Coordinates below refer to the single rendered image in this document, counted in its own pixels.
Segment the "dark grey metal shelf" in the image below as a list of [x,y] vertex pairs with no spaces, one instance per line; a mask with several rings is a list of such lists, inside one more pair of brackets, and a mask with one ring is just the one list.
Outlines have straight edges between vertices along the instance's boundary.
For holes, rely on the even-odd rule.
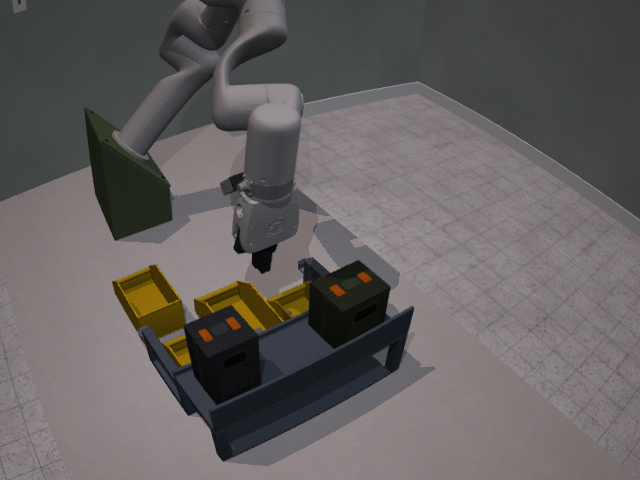
[[[308,325],[309,310],[268,328],[258,333],[261,385],[218,405],[195,378],[192,364],[178,368],[151,326],[137,332],[186,414],[198,412],[209,424],[217,455],[224,462],[398,370],[413,311],[411,306],[392,318],[385,314],[383,323],[335,349]],[[383,366],[372,355],[388,346]]]

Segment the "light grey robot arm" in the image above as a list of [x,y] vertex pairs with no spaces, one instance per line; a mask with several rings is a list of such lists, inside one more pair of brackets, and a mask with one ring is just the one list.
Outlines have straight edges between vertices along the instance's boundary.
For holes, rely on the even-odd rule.
[[[239,37],[220,57],[215,50],[228,40],[238,17]],[[285,0],[184,1],[172,14],[159,47],[160,57],[178,73],[159,81],[112,137],[147,163],[146,153],[161,133],[213,77],[215,126],[247,130],[244,172],[220,183],[224,196],[237,189],[261,200],[286,197],[293,189],[303,94],[286,83],[229,85],[229,75],[242,63],[277,49],[287,37]]]

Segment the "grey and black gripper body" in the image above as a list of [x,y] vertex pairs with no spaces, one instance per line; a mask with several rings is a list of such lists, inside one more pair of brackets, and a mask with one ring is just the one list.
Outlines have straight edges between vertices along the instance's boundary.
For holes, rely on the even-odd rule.
[[299,225],[299,194],[296,182],[286,197],[261,200],[239,192],[233,216],[233,237],[240,227],[240,243],[254,253],[293,237]]

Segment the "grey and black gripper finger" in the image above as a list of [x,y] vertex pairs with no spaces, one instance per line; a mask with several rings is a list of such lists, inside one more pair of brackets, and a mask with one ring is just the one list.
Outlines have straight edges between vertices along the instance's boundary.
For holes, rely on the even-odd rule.
[[[242,250],[239,236],[240,236],[240,227],[238,229],[238,233],[237,233],[236,240],[233,247],[233,249],[237,252],[237,254],[245,253]],[[255,269],[258,268],[261,274],[264,274],[266,272],[266,261],[267,261],[267,257],[264,254],[264,249],[261,251],[252,253],[252,265],[254,266]]]
[[265,253],[266,257],[267,257],[267,261],[266,261],[266,271],[267,272],[270,271],[270,269],[271,269],[272,253],[274,253],[276,251],[277,244],[264,249],[264,253]]

